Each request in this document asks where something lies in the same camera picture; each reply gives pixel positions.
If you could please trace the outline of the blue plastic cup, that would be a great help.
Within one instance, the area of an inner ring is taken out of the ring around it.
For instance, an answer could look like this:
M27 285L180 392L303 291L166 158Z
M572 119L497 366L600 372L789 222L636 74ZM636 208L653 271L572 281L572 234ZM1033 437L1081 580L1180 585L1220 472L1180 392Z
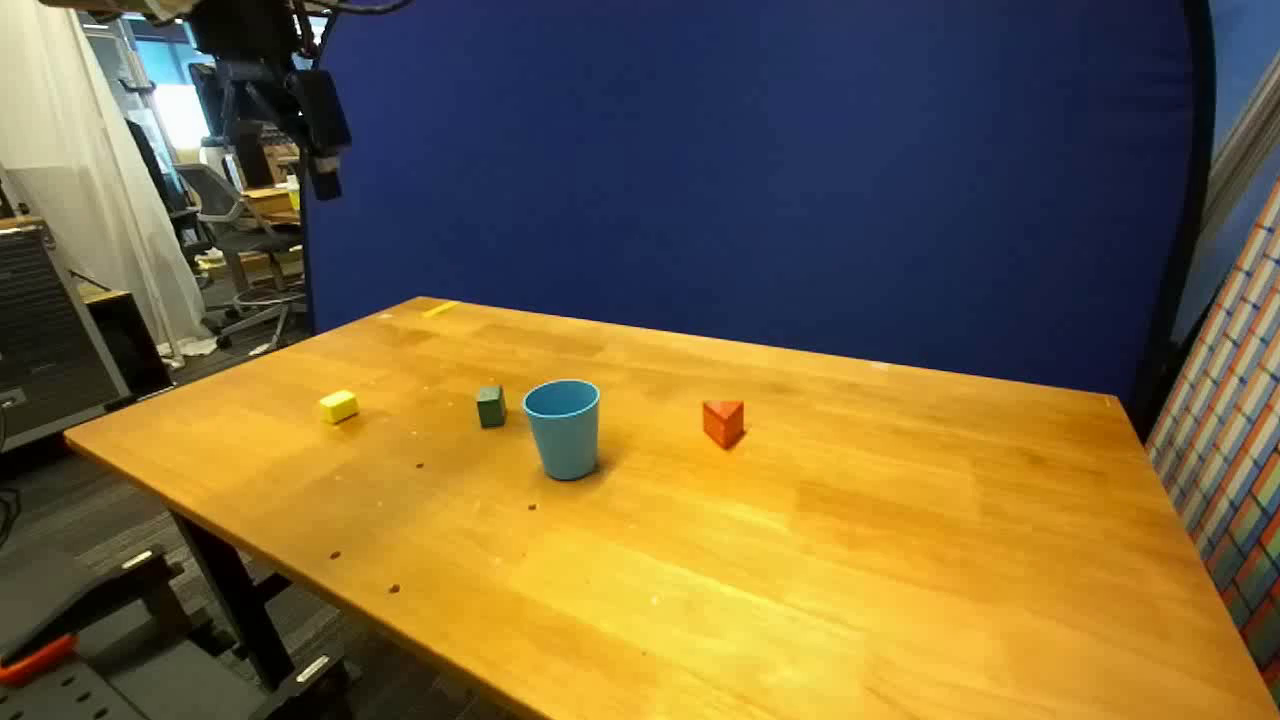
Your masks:
M523 396L523 422L540 469L551 481L585 481L600 469L600 387L587 382L549 382Z

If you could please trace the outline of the orange triangular block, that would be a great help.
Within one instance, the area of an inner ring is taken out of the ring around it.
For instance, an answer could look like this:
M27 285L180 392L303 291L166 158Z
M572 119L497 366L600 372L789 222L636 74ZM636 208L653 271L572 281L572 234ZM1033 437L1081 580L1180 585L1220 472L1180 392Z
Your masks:
M715 448L732 448L746 437L746 403L742 400L707 400L704 403L704 437Z

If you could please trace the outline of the green wooden block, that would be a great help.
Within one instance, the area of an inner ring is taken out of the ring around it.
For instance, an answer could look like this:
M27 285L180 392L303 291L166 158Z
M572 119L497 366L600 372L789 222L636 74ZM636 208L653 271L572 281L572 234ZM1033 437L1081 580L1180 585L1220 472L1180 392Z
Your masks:
M478 417L480 417L480 428L505 428L507 422L505 383L485 383L478 392Z

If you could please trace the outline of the yellow wooden block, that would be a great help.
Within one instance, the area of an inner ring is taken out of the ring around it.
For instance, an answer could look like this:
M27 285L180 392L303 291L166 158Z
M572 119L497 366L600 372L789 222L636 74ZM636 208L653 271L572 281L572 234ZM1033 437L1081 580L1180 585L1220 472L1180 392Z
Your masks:
M350 387L338 387L322 400L322 417L329 426L345 426L345 422L356 422L360 417L360 400L350 392Z

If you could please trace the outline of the office chair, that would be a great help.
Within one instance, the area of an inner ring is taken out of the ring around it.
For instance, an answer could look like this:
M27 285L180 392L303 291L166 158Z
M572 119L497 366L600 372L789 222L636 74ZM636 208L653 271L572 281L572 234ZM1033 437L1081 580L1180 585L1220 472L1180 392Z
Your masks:
M266 354L272 354L307 299L307 281L285 270L285 259L303 247L303 234L297 223L269 223L207 164L183 164L180 182L198 199L199 234L232 276L232 297L212 311L215 344L227 349L247 328L272 328L266 342Z

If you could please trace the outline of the blue backdrop screen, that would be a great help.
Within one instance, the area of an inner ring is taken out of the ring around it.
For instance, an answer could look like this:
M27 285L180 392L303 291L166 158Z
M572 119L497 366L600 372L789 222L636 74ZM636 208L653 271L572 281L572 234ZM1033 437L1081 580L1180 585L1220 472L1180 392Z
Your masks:
M457 297L1154 403L1210 0L406 0L326 64L326 326Z

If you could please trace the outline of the black table leg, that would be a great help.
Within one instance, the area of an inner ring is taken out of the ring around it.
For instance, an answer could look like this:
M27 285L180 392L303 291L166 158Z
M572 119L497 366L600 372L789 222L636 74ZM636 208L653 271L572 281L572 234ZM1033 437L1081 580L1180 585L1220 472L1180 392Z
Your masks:
M285 650L269 615L269 602L287 588L285 578L258 580L227 541L187 516L175 516L175 530L198 557L223 619L232 626L236 650L279 705L301 705L303 695L340 702L354 687L354 673L338 657L313 657L307 665L297 665Z

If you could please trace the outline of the colourful patterned panel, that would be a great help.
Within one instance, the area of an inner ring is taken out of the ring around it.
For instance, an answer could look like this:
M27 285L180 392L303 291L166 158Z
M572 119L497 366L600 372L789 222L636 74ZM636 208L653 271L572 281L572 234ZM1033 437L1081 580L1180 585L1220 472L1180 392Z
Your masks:
M1280 183L1210 303L1148 457L1280 702Z

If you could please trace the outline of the black equipment cabinet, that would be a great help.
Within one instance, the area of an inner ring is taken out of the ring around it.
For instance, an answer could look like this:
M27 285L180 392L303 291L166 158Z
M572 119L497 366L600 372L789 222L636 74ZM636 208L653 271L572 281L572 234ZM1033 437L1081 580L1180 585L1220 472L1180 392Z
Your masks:
M0 234L0 448L122 403L128 383L42 223Z

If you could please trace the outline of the white curtain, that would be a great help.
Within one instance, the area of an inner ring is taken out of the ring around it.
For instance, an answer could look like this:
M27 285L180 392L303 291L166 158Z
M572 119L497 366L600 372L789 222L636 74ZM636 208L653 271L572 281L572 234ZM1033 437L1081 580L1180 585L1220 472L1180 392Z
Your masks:
M0 169L81 276L137 299L170 366L215 349L166 199L69 10L0 0Z

